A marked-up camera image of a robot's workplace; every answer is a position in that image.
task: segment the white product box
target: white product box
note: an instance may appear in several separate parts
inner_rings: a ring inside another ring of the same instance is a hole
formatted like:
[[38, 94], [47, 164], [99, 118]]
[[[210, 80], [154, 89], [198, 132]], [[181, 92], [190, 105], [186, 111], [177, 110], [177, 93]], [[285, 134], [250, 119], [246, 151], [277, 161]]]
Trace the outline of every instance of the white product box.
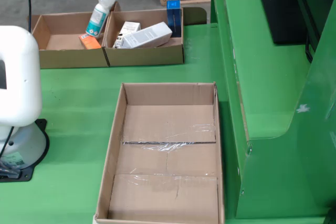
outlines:
[[169, 41], [172, 31], [165, 22], [124, 36], [120, 48], [154, 48]]
[[126, 21], [123, 24], [118, 34], [118, 37], [114, 42], [113, 48], [120, 48], [120, 44], [125, 35], [135, 33], [136, 31], [139, 31], [139, 30], [141, 30], [140, 23]]

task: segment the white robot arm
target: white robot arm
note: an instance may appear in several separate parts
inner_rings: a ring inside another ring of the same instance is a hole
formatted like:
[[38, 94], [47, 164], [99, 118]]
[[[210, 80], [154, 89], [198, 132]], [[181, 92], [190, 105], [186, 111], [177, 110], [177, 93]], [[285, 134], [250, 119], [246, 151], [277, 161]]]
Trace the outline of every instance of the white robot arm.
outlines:
[[7, 82], [7, 89], [0, 89], [1, 141], [12, 126], [27, 126], [38, 118], [42, 98], [38, 46], [33, 36], [20, 27], [0, 26], [0, 41]]
[[0, 89], [0, 175], [18, 179], [21, 169], [48, 150], [35, 124], [42, 110], [36, 40], [23, 28], [0, 26], [0, 60], [6, 71], [6, 89]]

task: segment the spray bottle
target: spray bottle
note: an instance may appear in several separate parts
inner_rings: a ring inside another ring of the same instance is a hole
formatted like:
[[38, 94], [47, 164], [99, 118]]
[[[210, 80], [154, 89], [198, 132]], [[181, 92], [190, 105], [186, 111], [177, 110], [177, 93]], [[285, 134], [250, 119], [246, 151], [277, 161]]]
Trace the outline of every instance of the spray bottle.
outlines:
[[105, 25], [107, 16], [116, 0], [98, 0], [95, 6], [86, 33], [98, 38]]

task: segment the blue box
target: blue box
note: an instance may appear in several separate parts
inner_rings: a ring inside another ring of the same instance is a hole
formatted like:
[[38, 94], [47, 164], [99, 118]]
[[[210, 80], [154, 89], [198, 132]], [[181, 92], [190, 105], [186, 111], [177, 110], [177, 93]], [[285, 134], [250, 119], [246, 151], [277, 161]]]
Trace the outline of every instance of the blue box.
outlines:
[[181, 3], [179, 0], [167, 1], [168, 26], [173, 31], [172, 38], [181, 37]]

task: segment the orange box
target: orange box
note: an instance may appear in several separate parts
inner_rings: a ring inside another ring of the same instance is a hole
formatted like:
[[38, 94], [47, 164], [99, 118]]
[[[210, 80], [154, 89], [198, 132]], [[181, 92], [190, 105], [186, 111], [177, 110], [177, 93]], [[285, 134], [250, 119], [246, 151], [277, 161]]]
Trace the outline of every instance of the orange box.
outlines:
[[79, 36], [80, 42], [83, 44], [83, 46], [86, 49], [97, 49], [101, 48], [101, 45], [98, 43], [96, 38], [88, 35], [88, 34], [83, 34]]

